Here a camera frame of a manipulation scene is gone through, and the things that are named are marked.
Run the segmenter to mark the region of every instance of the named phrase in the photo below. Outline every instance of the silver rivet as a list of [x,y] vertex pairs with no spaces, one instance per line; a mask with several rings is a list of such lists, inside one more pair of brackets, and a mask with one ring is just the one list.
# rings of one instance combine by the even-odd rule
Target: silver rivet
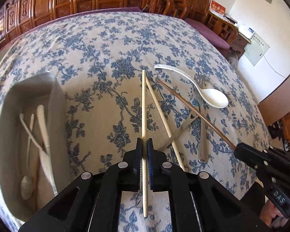
[[126,168],[127,166],[128,166],[128,163],[127,162],[122,161],[122,162],[119,162],[118,163],[118,167],[119,168]]
[[91,173],[89,173],[89,172],[82,173],[81,177],[84,180],[89,179],[91,177]]
[[170,162],[163,162],[163,163],[162,163],[162,166],[163,166],[164,168],[171,168],[171,167],[172,167],[172,163],[170,163]]
[[207,178],[209,177],[209,174],[208,174],[207,172],[201,172],[201,173],[199,174],[199,176],[200,176],[200,178],[202,178],[202,179],[207,179]]

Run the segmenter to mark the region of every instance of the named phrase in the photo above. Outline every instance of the purple cushion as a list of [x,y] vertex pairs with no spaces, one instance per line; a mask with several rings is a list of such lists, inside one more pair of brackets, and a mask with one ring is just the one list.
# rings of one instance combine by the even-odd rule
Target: purple cushion
[[205,37],[216,48],[222,48],[225,50],[228,50],[230,48],[229,44],[226,41],[224,41],[222,38],[216,35],[213,31],[211,31],[204,24],[191,20],[189,18],[187,18],[185,22],[188,23],[194,29],[196,29],[198,32],[200,32],[200,34],[203,37]]
[[97,9],[90,11],[91,14],[101,12],[143,12],[139,7],[126,7],[126,8],[110,8],[110,9]]

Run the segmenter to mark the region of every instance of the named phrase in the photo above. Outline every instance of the human hand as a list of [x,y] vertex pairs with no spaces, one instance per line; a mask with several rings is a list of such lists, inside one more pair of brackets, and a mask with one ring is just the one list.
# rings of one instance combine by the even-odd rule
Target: human hand
[[270,200],[268,200],[261,210],[260,219],[266,225],[270,226],[270,224],[272,223],[272,219],[274,219],[276,216],[280,216],[282,217],[282,219],[280,220],[279,223],[275,224],[275,227],[284,226],[288,219],[284,218],[282,213],[280,213],[280,211],[275,207],[275,205]]

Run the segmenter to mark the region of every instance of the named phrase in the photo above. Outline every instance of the fork handle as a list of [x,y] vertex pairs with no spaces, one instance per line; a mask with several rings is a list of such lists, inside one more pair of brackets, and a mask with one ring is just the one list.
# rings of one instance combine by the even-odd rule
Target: fork handle
[[201,119],[201,129],[200,129],[200,144],[199,144],[199,162],[208,162],[208,149],[206,146],[206,130],[205,122]]

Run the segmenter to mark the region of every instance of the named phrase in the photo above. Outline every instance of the wire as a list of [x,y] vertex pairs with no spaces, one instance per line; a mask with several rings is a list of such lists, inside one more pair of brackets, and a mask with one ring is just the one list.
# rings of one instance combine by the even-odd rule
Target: wire
[[272,70],[273,70],[274,72],[276,72],[276,73],[277,73],[278,75],[280,75],[281,77],[286,78],[286,77],[284,77],[283,75],[281,75],[280,73],[278,73],[277,71],[274,70],[274,68],[270,65],[270,63],[269,63],[268,60],[266,59],[265,55],[263,55],[263,57],[265,58],[265,61],[268,63],[268,65],[272,68]]

